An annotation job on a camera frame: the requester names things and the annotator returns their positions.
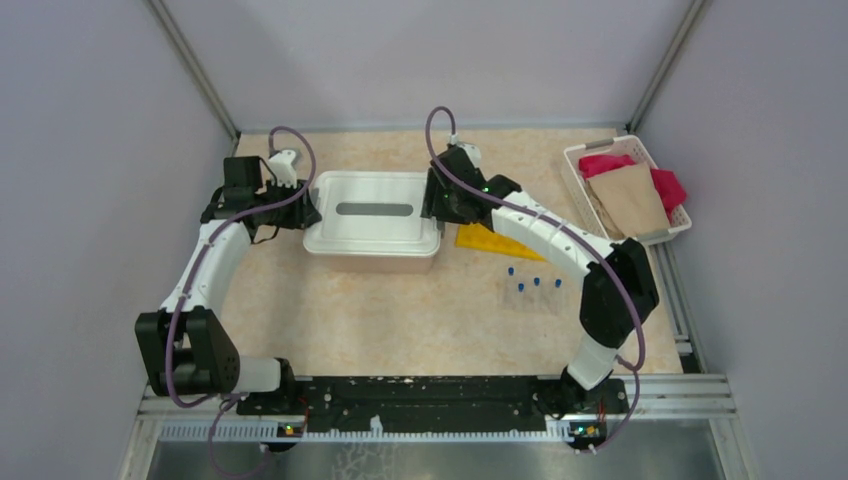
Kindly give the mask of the red cloth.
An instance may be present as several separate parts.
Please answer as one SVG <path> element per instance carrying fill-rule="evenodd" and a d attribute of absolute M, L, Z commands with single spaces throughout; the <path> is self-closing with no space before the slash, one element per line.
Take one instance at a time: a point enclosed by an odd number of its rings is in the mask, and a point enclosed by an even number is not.
<path fill-rule="evenodd" d="M 595 154 L 584 156 L 578 160 L 578 170 L 585 180 L 598 176 L 610 177 L 612 172 L 632 169 L 640 165 L 642 164 L 637 163 L 627 154 Z M 647 167 L 664 211 L 671 218 L 674 210 L 687 199 L 687 192 L 674 172 L 650 165 L 647 165 Z"/>

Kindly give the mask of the pink plastic bin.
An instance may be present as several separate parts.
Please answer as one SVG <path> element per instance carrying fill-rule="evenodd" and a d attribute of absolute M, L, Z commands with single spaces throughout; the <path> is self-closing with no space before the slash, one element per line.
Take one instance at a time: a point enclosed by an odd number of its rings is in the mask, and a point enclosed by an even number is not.
<path fill-rule="evenodd" d="M 435 256 L 341 255 L 312 254 L 319 265 L 346 273 L 426 274 Z"/>

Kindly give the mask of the white perforated basket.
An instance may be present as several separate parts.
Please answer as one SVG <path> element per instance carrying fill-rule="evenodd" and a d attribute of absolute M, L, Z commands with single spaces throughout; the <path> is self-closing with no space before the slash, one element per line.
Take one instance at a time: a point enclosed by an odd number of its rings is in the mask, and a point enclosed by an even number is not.
<path fill-rule="evenodd" d="M 587 230 L 644 245 L 668 242 L 692 227 L 683 207 L 686 196 L 676 181 L 657 187 L 657 167 L 634 135 L 568 147 L 561 176 Z"/>

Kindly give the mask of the yellow test tube rack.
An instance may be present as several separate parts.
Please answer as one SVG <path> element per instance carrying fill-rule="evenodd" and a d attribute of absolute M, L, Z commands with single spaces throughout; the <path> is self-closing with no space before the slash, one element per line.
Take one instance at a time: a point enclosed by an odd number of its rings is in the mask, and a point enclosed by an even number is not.
<path fill-rule="evenodd" d="M 460 225 L 454 242 L 456 247 L 506 255 L 515 258 L 544 261 L 544 258 L 521 243 L 489 231 L 483 225 Z"/>

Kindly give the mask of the white bin lid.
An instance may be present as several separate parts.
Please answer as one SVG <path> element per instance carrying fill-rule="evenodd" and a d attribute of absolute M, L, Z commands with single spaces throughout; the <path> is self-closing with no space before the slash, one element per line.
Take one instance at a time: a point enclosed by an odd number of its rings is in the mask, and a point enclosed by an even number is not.
<path fill-rule="evenodd" d="M 305 249 L 324 256 L 434 256 L 441 231 L 422 216 L 426 181 L 423 172 L 322 173 L 313 185 L 321 220 L 305 230 Z"/>

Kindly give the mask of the beige cloth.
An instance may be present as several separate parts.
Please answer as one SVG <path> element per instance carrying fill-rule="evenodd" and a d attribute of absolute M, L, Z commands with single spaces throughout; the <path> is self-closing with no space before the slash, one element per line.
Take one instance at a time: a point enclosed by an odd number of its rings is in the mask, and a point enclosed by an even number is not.
<path fill-rule="evenodd" d="M 587 184 L 601 220 L 613 239 L 641 237 L 667 231 L 670 220 L 654 189 L 646 163 L 612 172 L 610 177 L 594 177 Z"/>

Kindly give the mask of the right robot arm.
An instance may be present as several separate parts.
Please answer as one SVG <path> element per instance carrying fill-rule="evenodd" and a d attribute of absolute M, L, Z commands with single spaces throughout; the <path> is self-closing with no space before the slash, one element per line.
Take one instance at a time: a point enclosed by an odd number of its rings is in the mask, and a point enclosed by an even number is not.
<path fill-rule="evenodd" d="M 584 330 L 563 371 L 563 398 L 576 412 L 602 398 L 630 335 L 645 342 L 642 326 L 660 303 L 645 247 L 613 241 L 574 226 L 535 201 L 512 179 L 485 178 L 473 145 L 458 143 L 433 157 L 422 215 L 457 225 L 478 224 L 514 240 L 561 269 L 580 287 L 578 319 Z"/>

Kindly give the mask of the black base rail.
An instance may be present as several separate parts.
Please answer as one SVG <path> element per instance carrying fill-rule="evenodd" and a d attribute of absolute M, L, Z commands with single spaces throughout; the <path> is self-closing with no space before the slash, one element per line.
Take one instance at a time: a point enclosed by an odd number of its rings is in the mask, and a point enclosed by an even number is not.
<path fill-rule="evenodd" d="M 539 376 L 315 376 L 253 393 L 242 416 L 302 416 L 309 433 L 540 432 L 548 420 L 605 420 L 629 410 L 625 384 L 609 378 L 589 391 Z"/>

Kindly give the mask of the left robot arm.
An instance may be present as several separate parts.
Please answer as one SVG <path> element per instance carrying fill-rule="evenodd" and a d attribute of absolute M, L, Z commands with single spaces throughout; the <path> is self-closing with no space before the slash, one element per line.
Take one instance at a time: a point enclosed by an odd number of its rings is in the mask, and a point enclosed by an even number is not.
<path fill-rule="evenodd" d="M 277 414 L 300 399 L 289 363 L 238 352 L 220 316 L 236 270 L 260 227 L 305 230 L 321 220 L 300 179 L 295 149 L 223 161 L 224 181 L 200 217 L 198 241 L 173 292 L 134 331 L 152 391 L 188 408 L 206 397 L 260 394 Z"/>

